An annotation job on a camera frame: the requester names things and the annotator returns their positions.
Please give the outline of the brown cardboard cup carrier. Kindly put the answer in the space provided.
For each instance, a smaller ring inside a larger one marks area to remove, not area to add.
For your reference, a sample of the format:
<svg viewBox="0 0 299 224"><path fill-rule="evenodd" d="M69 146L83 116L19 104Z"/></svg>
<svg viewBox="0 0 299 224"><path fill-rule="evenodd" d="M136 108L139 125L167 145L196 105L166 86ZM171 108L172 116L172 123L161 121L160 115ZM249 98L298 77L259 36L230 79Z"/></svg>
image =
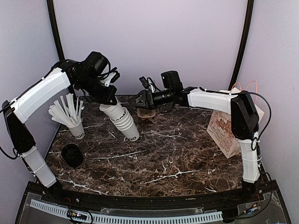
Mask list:
<svg viewBox="0 0 299 224"><path fill-rule="evenodd" d="M146 120L154 118L156 115L156 110L137 108L136 113L139 118L141 118L142 120Z"/></svg>

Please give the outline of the stack of white paper cups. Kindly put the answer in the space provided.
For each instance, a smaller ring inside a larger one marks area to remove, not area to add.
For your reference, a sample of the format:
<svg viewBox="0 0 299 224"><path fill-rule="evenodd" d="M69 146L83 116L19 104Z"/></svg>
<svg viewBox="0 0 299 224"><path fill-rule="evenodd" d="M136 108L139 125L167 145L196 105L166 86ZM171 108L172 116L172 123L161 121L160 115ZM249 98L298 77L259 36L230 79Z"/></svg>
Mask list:
<svg viewBox="0 0 299 224"><path fill-rule="evenodd" d="M133 117L126 107L123 107L119 101L116 105L100 105L100 111L104 112L115 127L126 137L128 141L137 141L140 137Z"/></svg>

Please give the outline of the stack of black lids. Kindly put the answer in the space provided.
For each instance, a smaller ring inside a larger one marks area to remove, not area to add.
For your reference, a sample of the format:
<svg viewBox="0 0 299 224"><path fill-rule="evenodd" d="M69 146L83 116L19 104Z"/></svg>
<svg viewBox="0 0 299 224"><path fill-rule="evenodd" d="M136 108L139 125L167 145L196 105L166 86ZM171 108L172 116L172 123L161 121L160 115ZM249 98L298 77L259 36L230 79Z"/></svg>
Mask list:
<svg viewBox="0 0 299 224"><path fill-rule="evenodd" d="M66 145L62 149L61 155L66 163L72 168L77 168L83 163L83 154L75 144Z"/></svg>

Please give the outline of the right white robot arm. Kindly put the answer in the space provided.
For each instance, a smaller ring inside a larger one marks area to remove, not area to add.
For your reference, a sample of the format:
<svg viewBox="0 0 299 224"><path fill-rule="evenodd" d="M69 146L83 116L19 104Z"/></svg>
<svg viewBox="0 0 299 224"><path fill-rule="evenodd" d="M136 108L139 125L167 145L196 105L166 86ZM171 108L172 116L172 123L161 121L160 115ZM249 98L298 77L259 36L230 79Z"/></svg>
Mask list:
<svg viewBox="0 0 299 224"><path fill-rule="evenodd" d="M203 88L187 87L151 92L142 90L131 99L136 108L153 110L166 103L185 107L201 107L227 113L231 116L231 130L241 147L243 181L255 183L259 176L257 153L259 115L250 93L225 93Z"/></svg>

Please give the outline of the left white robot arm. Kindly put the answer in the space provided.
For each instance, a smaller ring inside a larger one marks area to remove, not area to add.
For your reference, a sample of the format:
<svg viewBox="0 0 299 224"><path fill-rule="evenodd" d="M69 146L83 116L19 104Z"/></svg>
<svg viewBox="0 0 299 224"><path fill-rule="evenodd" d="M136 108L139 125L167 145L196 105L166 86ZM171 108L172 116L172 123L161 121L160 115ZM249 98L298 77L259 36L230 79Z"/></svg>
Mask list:
<svg viewBox="0 0 299 224"><path fill-rule="evenodd" d="M55 203L63 203L66 200L66 193L59 188L60 182L38 151L36 142L25 123L37 109L70 86L87 92L100 104L115 105L117 89L113 83L120 74L116 68L105 73L106 66L107 62L104 59L60 61L24 93L11 102L5 101L2 105L7 131L14 149L41 184L48 188L47 195Z"/></svg>

